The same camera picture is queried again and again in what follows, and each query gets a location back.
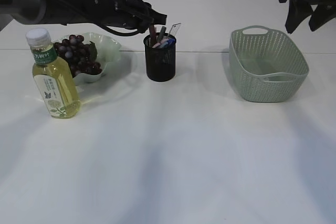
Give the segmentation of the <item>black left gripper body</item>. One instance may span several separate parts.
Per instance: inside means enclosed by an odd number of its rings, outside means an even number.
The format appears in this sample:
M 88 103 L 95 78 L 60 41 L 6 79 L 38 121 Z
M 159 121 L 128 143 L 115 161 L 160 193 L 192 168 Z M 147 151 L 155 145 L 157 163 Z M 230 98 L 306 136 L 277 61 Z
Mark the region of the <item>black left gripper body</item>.
M 143 0 L 81 0 L 82 11 L 91 22 L 127 30 L 146 31 L 165 25 L 167 16 Z

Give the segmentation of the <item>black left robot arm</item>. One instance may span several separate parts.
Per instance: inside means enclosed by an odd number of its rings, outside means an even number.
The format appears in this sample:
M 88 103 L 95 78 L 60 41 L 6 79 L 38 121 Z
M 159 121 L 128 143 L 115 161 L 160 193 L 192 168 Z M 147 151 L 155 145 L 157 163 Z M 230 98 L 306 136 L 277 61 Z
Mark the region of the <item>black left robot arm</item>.
M 90 23 L 122 37 L 143 34 L 167 19 L 143 0 L 1 0 L 1 14 L 24 25 Z

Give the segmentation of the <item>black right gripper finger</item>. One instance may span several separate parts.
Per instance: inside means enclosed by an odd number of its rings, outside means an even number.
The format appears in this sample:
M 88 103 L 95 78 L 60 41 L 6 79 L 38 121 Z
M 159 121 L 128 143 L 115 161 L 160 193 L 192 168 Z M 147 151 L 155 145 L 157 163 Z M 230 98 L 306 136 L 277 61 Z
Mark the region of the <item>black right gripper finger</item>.
M 309 27 L 316 31 L 321 26 L 335 18 L 335 5 L 318 5 L 311 15 Z
M 292 34 L 297 27 L 311 14 L 313 9 L 303 0 L 289 0 L 288 15 L 285 23 L 287 33 Z

